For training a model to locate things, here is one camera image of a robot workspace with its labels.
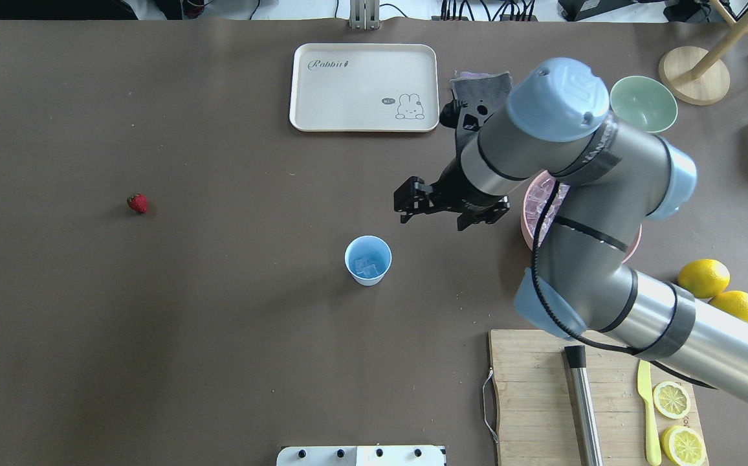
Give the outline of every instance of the red strawberry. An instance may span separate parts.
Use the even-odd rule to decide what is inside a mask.
[[[131,197],[128,197],[126,200],[126,204],[130,209],[135,210],[140,214],[147,212],[147,198],[144,197],[144,195],[140,192],[138,194],[131,195]]]

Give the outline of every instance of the wooden cutting board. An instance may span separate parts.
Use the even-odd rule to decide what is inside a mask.
[[[595,339],[619,344],[599,334]],[[561,340],[542,330],[490,331],[499,466],[581,464],[561,354],[564,347],[574,344],[580,343]],[[644,401],[635,391],[637,368],[635,357],[587,347],[590,392],[605,464],[647,466]],[[653,386],[661,381],[682,384],[690,395],[691,407],[684,419],[667,419],[656,412],[659,433],[670,425],[688,425],[702,434],[693,386],[653,366]],[[664,453],[661,456],[662,465],[673,464]]]

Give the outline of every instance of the yellow knife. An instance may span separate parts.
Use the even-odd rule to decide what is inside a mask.
[[[659,446],[659,430],[655,427],[653,384],[650,381],[650,363],[644,360],[638,362],[637,387],[638,395],[644,400],[644,456],[647,458],[647,463],[659,466],[661,447]]]

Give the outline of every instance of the yellow lemon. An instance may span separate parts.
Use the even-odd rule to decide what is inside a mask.
[[[713,298],[728,288],[731,272],[718,260],[699,259],[682,267],[677,281],[696,298]]]
[[[661,434],[661,450],[677,466],[699,466],[708,458],[702,437],[684,425],[672,425]]]
[[[708,304],[748,322],[748,294],[744,291],[726,291],[717,294]]]
[[[672,381],[663,381],[653,389],[655,409],[670,419],[681,419],[690,411],[690,396]]]

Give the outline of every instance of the white metal plate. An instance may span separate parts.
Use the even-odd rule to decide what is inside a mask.
[[[336,454],[339,450],[342,451],[342,457]],[[421,455],[417,456],[415,450],[419,450]],[[434,445],[287,447],[283,448],[276,457],[276,466],[445,466],[445,464],[445,448]]]
[[[304,44],[294,53],[289,119],[300,131],[430,131],[437,98],[427,45]]]

